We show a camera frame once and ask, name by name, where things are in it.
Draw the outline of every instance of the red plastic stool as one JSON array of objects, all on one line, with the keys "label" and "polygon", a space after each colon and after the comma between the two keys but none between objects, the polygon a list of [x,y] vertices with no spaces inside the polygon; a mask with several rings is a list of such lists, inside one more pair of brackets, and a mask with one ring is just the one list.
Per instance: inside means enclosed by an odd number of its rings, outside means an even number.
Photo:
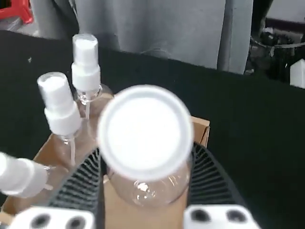
[{"label": "red plastic stool", "polygon": [[0,9],[0,19],[19,16],[23,23],[33,22],[29,0],[10,0],[11,7]]}]

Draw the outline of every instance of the gray curtain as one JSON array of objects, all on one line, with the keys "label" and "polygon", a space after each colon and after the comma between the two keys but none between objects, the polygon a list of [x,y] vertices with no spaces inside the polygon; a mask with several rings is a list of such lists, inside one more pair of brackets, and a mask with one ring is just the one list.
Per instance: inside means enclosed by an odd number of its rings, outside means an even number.
[{"label": "gray curtain", "polygon": [[30,0],[40,36],[243,73],[253,0]]}]

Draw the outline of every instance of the black table surface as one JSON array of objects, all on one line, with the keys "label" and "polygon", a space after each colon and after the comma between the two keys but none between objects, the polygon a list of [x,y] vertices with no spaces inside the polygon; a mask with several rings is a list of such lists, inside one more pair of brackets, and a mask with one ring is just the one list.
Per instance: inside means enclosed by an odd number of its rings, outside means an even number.
[{"label": "black table surface", "polygon": [[[100,50],[103,83],[114,93],[155,84],[211,121],[208,148],[264,229],[299,228],[305,204],[305,91],[263,77],[179,61]],[[46,72],[71,80],[70,42],[0,31],[0,150],[33,158],[50,134],[36,84]]]}]

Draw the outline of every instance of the white plastic cap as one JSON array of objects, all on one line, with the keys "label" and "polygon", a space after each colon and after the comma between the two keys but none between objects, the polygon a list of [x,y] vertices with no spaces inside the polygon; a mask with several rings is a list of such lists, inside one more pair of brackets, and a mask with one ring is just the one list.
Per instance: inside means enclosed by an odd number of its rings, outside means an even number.
[{"label": "white plastic cap", "polygon": [[43,165],[0,152],[0,190],[3,194],[33,197],[44,189],[47,181],[48,173]]},{"label": "white plastic cap", "polygon": [[138,85],[116,94],[98,123],[107,165],[131,180],[162,179],[179,169],[193,147],[193,124],[183,102],[157,86]]},{"label": "white plastic cap", "polygon": [[46,105],[44,113],[50,130],[61,136],[75,133],[81,126],[81,116],[65,74],[46,73],[37,83]]},{"label": "white plastic cap", "polygon": [[91,34],[73,36],[73,86],[82,92],[98,90],[101,84],[98,41]]},{"label": "white plastic cap", "polygon": [[301,59],[291,65],[290,85],[305,89],[305,60]]}]

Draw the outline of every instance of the black ribbed rubber pad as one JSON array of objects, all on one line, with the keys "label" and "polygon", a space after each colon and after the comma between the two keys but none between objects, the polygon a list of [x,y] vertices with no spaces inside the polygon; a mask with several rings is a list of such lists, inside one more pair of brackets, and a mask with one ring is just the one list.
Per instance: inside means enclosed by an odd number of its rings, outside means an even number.
[{"label": "black ribbed rubber pad", "polygon": [[187,206],[193,204],[239,204],[245,203],[233,181],[210,151],[194,143],[193,164]]},{"label": "black ribbed rubber pad", "polygon": [[86,210],[96,215],[101,184],[101,156],[96,149],[62,182],[47,206]]}]

